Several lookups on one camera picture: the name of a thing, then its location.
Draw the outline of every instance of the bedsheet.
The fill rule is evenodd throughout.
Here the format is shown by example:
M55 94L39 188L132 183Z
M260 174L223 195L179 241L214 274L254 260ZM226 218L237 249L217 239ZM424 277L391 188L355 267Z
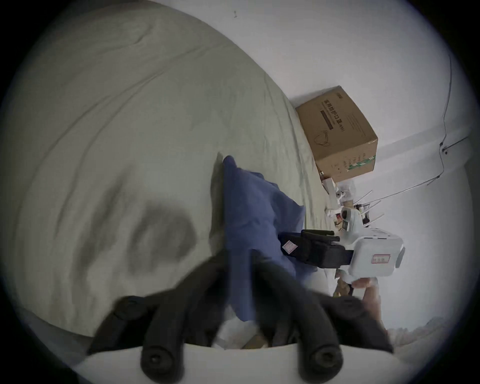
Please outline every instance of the bedsheet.
M226 155L304 205L305 227L333 229L289 100L226 37L159 4L57 23L1 128L7 286L71 332L92 335L116 298L170 288L223 247Z

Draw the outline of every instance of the cable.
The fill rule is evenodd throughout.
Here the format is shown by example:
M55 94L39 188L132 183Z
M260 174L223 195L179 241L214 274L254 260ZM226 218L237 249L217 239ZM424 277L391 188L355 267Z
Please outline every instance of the cable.
M448 83L448 95L447 95L447 103L445 104L445 109L444 109L444 114L443 114L443 121L444 121L444 131L445 131L445 134L444 134L444 138L442 139L442 141L440 142L440 146L438 148L438 156L440 157L440 161L442 162L442 172L440 172L437 176L435 176L434 178L431 178L431 179L428 179L428 180L425 180L417 185L414 185L413 187L410 187L410 188L405 188L404 190L402 191L399 191L399 192L395 192L391 195L388 195L388 196L384 196L380 199L375 199L375 200L372 200L372 201L369 201L368 203L365 203L363 205L367 205L367 204L370 204L370 203L375 203L377 201L380 201L380 200L383 200L383 199L386 199L388 197L392 197L392 196L395 196L395 195L398 195L400 193L403 193L403 192L406 192L406 191L410 191L411 189L414 189L414 188L417 188L423 184L427 184L427 185L430 185L431 183L433 183L435 180L437 180L438 178L440 178L440 176L443 175L443 173L445 172L445 165L444 165L444 160L442 159L442 153L441 153L441 150L442 150L442 145L444 144L444 141L445 139L447 138L447 126L445 124L445 115L447 114L447 108L448 108L448 103L450 101L450 93L452 92L452 57L450 56L450 54L448 55L448 58L450 60L450 81Z

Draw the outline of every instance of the box label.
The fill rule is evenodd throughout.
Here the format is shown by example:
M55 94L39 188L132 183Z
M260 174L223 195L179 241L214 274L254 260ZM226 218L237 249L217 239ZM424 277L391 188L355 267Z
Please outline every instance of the box label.
M372 257L372 264L388 264L390 261L390 255L373 255Z
M373 155L372 157L369 157L368 159L359 161L358 163L352 163L348 166L347 170L351 171L352 169L363 167L364 165L367 165L367 164L371 163L372 161L374 161L375 157L376 157L376 155Z

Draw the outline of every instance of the blue cloth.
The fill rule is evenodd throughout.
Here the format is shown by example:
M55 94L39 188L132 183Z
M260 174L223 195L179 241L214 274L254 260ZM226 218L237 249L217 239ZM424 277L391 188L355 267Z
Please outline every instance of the blue cloth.
M238 318L254 320L251 250L284 267L302 281L316 267L285 256L280 232L303 229L305 207L285 195L261 173L238 168L232 156L223 160L225 247L229 254L229 298Z

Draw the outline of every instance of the screw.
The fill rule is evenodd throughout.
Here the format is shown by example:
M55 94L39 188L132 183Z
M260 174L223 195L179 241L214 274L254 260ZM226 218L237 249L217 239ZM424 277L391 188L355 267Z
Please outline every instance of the screw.
M151 362L152 364L158 365L158 364L160 364L161 361L162 361L162 358L161 358L160 356L158 356L158 355L152 355L152 356L150 357L150 362Z
M330 369L341 362L341 355L339 355L338 348L322 347L313 354L312 362L317 369Z

